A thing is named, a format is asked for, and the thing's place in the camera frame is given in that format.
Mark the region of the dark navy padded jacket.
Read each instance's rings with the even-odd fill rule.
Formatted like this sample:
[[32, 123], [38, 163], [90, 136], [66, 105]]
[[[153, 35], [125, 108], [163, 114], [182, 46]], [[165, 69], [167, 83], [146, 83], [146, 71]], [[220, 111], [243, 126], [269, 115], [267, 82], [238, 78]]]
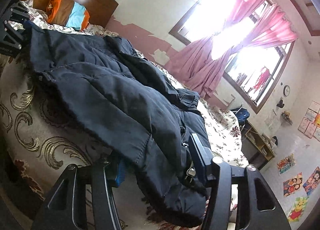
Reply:
[[66, 34], [31, 25], [25, 30], [39, 84], [57, 96], [90, 134], [120, 154], [137, 184], [167, 222], [196, 227], [208, 198], [187, 175], [189, 136], [209, 147], [200, 96], [175, 88], [121, 37]]

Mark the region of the orange brown blue pillow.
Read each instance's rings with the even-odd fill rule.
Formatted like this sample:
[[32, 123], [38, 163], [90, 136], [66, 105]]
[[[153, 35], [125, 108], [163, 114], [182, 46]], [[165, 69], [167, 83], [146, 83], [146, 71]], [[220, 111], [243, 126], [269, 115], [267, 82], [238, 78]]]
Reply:
[[49, 0], [46, 14], [48, 23], [73, 28], [76, 31], [86, 29], [90, 18], [88, 10], [72, 0]]

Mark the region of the wooden shelf unit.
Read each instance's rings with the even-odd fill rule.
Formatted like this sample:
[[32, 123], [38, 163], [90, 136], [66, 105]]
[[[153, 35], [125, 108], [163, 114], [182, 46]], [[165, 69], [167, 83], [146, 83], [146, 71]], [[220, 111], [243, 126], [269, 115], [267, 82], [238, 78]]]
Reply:
[[275, 157], [271, 141], [264, 134], [260, 134], [248, 120], [241, 127], [241, 135], [241, 151], [248, 162], [259, 170], [263, 169]]

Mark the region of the blue chair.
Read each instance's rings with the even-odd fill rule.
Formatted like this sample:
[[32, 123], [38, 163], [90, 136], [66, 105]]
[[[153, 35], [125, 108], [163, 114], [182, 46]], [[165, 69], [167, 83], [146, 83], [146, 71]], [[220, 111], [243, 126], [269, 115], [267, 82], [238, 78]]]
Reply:
[[250, 117], [250, 113], [244, 107], [238, 107], [231, 110], [236, 116], [238, 123], [240, 126], [244, 126], [247, 119]]

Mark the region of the gold patterned blanket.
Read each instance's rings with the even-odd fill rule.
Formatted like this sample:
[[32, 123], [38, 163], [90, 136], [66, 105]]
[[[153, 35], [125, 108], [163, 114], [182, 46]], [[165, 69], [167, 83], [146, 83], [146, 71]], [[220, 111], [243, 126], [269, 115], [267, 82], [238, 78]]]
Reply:
[[1, 56], [1, 138], [9, 162], [6, 194], [30, 220], [68, 165], [89, 166], [111, 152], [38, 87], [24, 55]]

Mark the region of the round wall clock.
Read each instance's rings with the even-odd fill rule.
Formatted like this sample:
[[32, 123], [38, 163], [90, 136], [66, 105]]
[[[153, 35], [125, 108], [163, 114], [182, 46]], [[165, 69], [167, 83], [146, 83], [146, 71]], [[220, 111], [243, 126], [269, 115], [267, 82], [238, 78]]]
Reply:
[[285, 85], [284, 88], [283, 88], [283, 95], [285, 97], [288, 97], [290, 95], [290, 92], [291, 92], [291, 88], [289, 85]]

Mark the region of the yellow cartoon wall poster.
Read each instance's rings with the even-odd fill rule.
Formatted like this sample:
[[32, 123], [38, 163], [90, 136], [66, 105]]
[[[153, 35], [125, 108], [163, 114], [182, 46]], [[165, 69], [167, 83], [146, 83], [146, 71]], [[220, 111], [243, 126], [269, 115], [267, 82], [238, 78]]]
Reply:
[[287, 216], [288, 222], [298, 222], [308, 204], [308, 197], [297, 197]]

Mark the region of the wall certificates group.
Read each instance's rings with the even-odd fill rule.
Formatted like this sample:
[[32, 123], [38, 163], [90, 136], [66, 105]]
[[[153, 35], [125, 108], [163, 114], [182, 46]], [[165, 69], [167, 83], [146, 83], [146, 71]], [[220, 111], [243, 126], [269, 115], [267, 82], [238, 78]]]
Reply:
[[308, 138], [315, 138], [319, 141], [320, 138], [320, 104], [316, 101], [311, 101], [298, 130]]

